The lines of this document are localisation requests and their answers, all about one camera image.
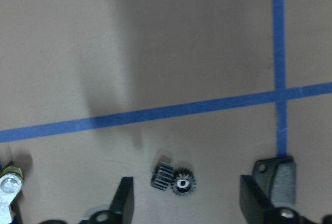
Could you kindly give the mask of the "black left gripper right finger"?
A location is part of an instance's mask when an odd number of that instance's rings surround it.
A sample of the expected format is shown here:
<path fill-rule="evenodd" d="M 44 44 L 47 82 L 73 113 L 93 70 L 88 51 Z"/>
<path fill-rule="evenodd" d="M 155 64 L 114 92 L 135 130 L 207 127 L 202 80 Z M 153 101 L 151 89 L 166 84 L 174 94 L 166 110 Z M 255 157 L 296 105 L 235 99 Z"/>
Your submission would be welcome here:
<path fill-rule="evenodd" d="M 252 176 L 240 176 L 240 209 L 246 223 L 285 223 Z"/>

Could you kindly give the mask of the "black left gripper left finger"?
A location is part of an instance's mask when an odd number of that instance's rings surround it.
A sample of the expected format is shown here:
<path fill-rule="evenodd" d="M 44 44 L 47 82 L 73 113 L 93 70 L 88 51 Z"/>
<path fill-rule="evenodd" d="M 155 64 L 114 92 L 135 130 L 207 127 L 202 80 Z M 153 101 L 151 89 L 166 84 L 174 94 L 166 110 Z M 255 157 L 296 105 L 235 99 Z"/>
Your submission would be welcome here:
<path fill-rule="evenodd" d="M 108 223 L 130 224 L 134 214 L 133 177 L 123 177 L 110 204 Z"/>

